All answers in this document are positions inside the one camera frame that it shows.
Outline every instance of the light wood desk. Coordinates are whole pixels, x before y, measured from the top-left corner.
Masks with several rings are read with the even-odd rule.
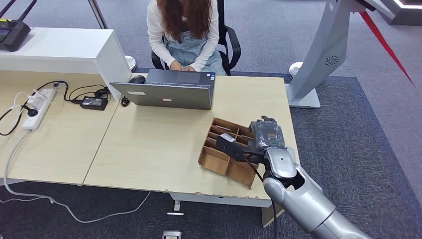
[[[95,74],[0,71],[1,115],[13,105],[16,93],[32,94],[32,89],[58,79],[68,82],[68,93],[80,86],[104,84],[102,78]],[[59,90],[64,92],[64,89],[61,86]],[[82,89],[80,94],[87,91],[91,89]],[[69,102],[65,102],[62,108],[62,98],[61,94],[56,95],[40,128],[19,147],[9,166],[8,178],[82,184],[117,102],[111,99],[105,111],[92,111]],[[25,101],[26,96],[21,95],[17,103]],[[23,112],[21,123],[26,117],[26,110]],[[0,122],[0,131],[7,132],[15,120],[16,113],[10,112]],[[18,126],[9,138],[0,136],[0,146],[3,145],[0,147],[0,177],[4,176],[3,168],[8,156],[23,133],[24,130]]]
[[[170,192],[184,201],[268,207],[258,177],[248,189],[198,165],[213,117],[249,126],[262,115],[276,119],[299,162],[283,78],[217,76],[212,111],[118,106],[84,184]],[[264,166],[258,171],[263,173]]]

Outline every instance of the black cable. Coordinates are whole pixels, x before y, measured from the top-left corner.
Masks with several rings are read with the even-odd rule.
[[[247,156],[245,158],[246,163],[249,164],[249,166],[253,169],[253,171],[258,175],[261,182],[264,182],[264,179],[262,178],[261,174],[259,174],[258,170],[252,165],[252,163],[249,161],[251,155]],[[276,205],[274,201],[271,199],[271,205],[273,206],[273,214],[274,214],[274,239],[277,239],[277,212],[276,212]]]
[[[276,212],[276,205],[272,199],[271,199],[271,204],[273,205],[273,214],[274,214],[274,239],[277,239],[277,212]]]
[[[96,85],[91,85],[91,86],[82,86],[82,87],[79,87],[79,88],[76,88],[76,89],[74,89],[70,94],[69,94],[69,100],[68,101],[72,101],[72,94],[75,92],[75,91],[77,91],[77,90],[80,90],[80,89],[83,89],[83,88],[89,88],[89,87],[94,87],[94,86],[101,86],[103,89],[105,89],[106,87],[104,86],[104,85],[100,85],[100,84],[96,84]]]
[[[97,90],[97,91],[95,91],[95,92],[92,92],[92,91],[90,91],[90,92],[85,92],[85,93],[82,93],[82,94],[80,94],[80,95],[78,95],[78,96],[76,96],[76,97],[74,97],[74,98],[72,99],[71,95],[72,95],[75,91],[80,90],[80,89],[83,89],[83,88],[89,88],[89,87],[95,87],[95,86],[101,86],[101,87],[102,87],[102,89],[99,89],[99,90]],[[108,87],[103,86],[103,85],[99,85],[99,84],[96,84],[96,85],[91,85],[91,86],[82,86],[82,87],[76,88],[74,91],[72,91],[72,92],[69,94],[69,101],[70,101],[70,102],[72,102],[72,103],[74,103],[74,104],[80,104],[80,103],[82,102],[82,100],[77,100],[77,98],[78,98],[79,96],[83,96],[83,95],[86,95],[86,94],[94,94],[94,96],[95,96],[95,97],[97,97],[97,98],[102,97],[103,95],[106,95],[106,96],[107,96],[107,99],[108,99],[108,95],[109,95],[109,94],[111,94],[111,92],[110,92],[110,89],[108,89]]]
[[[43,87],[45,87],[45,86],[47,86],[47,85],[49,85],[49,84],[53,84],[53,83],[63,83],[63,84],[65,84],[66,85],[66,89],[65,89],[65,93],[63,94],[63,99],[65,100],[65,101],[70,101],[70,100],[67,100],[66,99],[66,94],[67,94],[67,90],[68,90],[68,88],[69,88],[69,85],[67,84],[67,82],[66,81],[60,81],[60,80],[58,80],[58,81],[50,81],[50,82],[47,82],[47,83],[45,83],[44,85],[42,85],[42,86],[40,86],[40,87],[38,87],[38,89],[37,89],[37,91],[39,91],[39,90],[41,90]],[[22,106],[25,106],[26,104],[28,103],[28,100],[26,100],[25,101],[25,103],[22,105]],[[10,110],[8,110],[8,111],[6,111],[1,117],[0,117],[0,121],[7,115],[7,114],[9,114],[11,112],[11,109]],[[8,133],[1,133],[0,132],[0,135],[1,136],[8,136],[8,135],[10,135],[15,129],[16,129],[16,127],[19,125],[19,123],[20,123],[20,119],[22,118],[22,109],[20,109],[20,114],[19,114],[19,117],[17,118],[17,121],[16,121],[16,124],[14,125],[14,127],[8,132]]]
[[[130,103],[130,100],[126,98],[126,96],[123,96],[123,98],[121,98],[121,101],[120,101],[121,106],[126,107],[129,105],[129,103]]]

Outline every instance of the long brown hair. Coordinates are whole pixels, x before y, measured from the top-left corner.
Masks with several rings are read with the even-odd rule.
[[[180,40],[183,31],[183,13],[188,18],[188,27],[195,38],[203,38],[210,31],[211,0],[157,0],[163,15],[163,26],[174,39]]]

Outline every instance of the woman's hand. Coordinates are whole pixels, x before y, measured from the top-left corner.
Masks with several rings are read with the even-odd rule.
[[[185,71],[196,71],[192,66],[186,67]]]
[[[183,71],[183,67],[178,61],[173,61],[172,64],[170,65],[170,70]]]

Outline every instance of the speaker grille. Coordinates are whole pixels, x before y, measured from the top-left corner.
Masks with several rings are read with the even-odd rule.
[[[327,57],[327,59],[324,61],[324,64],[326,66],[332,66],[332,65],[337,64],[337,62],[338,62],[338,56],[330,56],[330,57]]]

